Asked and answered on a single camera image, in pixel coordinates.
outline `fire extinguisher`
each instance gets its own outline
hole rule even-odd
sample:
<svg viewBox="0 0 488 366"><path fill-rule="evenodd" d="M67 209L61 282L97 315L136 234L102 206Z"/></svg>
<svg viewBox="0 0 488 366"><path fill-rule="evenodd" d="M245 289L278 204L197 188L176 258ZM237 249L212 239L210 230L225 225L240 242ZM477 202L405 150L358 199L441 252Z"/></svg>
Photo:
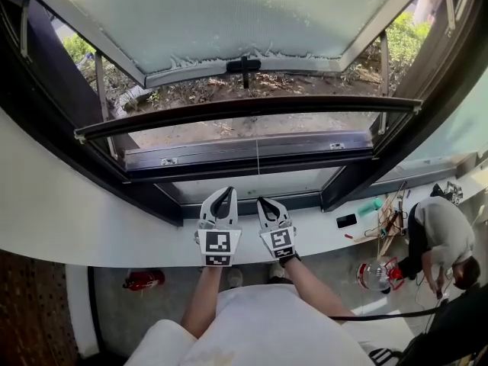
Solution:
<svg viewBox="0 0 488 366"><path fill-rule="evenodd" d="M130 272L125 278L123 288L132 291L150 289L165 283L165 275L161 270L135 271Z"/></svg>

